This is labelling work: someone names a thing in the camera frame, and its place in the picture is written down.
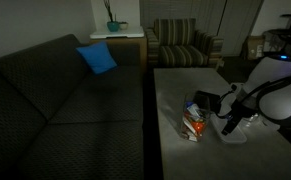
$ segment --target table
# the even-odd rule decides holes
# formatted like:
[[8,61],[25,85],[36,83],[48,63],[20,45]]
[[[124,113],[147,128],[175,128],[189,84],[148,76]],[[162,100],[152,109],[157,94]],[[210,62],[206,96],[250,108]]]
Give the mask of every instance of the table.
[[240,127],[243,144],[225,144],[209,124],[201,142],[179,136],[186,93],[222,95],[229,84],[212,68],[154,69],[164,179],[291,179],[291,144],[261,121]]
[[90,35],[90,43],[106,41],[110,44],[130,44],[136,43],[140,48],[140,61],[143,74],[147,70],[147,38],[144,35],[142,27],[129,27],[126,30],[118,32],[109,32],[108,30],[95,31]]

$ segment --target blue pillow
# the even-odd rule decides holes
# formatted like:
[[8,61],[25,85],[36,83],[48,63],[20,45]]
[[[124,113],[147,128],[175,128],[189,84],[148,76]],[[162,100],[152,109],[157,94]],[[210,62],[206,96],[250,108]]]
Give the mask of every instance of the blue pillow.
[[86,47],[78,47],[76,50],[84,57],[95,74],[103,73],[117,66],[105,41]]

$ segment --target floor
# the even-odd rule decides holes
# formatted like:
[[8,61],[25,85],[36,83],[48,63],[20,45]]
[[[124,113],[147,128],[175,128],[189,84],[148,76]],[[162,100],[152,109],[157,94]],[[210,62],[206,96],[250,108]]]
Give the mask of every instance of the floor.
[[[218,73],[228,82],[246,82],[259,60],[244,60],[240,57],[225,57],[224,66]],[[144,77],[144,171],[145,179],[163,179],[160,141],[156,111],[154,74],[149,70]],[[291,142],[291,129],[279,132]]]

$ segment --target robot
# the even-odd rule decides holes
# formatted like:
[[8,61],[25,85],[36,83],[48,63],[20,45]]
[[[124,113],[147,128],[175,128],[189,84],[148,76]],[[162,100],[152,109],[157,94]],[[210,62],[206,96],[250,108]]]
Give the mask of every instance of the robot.
[[[218,103],[235,90],[232,86]],[[218,113],[218,118],[227,119],[221,132],[224,136],[231,133],[242,118],[255,113],[279,126],[291,127],[291,57],[271,55],[262,58],[237,93],[231,110],[225,115]]]

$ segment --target striped armchair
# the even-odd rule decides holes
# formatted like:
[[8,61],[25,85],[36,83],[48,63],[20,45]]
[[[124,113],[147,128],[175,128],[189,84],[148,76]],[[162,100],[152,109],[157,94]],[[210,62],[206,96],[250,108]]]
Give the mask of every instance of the striped armchair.
[[195,30],[195,19],[156,19],[145,30],[149,67],[216,66],[223,39]]

